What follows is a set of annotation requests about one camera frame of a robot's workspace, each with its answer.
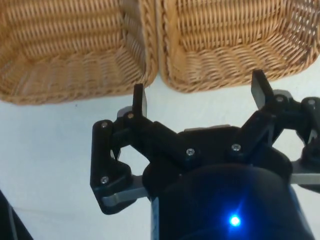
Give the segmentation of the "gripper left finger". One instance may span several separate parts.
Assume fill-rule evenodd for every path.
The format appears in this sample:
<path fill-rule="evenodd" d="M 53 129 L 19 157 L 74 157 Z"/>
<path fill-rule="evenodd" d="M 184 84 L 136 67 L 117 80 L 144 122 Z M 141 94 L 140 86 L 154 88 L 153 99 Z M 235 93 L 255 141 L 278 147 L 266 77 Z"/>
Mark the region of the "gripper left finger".
<path fill-rule="evenodd" d="M 115 121 L 101 120 L 92 127 L 90 187 L 105 215 L 119 213 L 137 199 L 154 200 L 183 173 L 198 166 L 198 149 L 183 136 L 147 118 L 142 83 L 133 90 L 132 105 Z M 149 161 L 143 174 L 119 160 L 131 146 Z"/>

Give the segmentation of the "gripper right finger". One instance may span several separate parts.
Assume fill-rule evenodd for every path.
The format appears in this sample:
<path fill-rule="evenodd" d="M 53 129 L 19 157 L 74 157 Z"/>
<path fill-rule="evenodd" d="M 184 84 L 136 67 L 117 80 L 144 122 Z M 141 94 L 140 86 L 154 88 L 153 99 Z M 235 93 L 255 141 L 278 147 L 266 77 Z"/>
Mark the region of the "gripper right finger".
<path fill-rule="evenodd" d="M 272 89 L 264 72 L 252 72 L 251 94 L 258 110 L 235 134 L 226 159 L 278 174 L 290 184 L 320 191 L 320 99 L 298 102 L 287 91 Z M 294 130 L 303 142 L 301 156 L 290 161 L 273 145 L 283 130 Z"/>

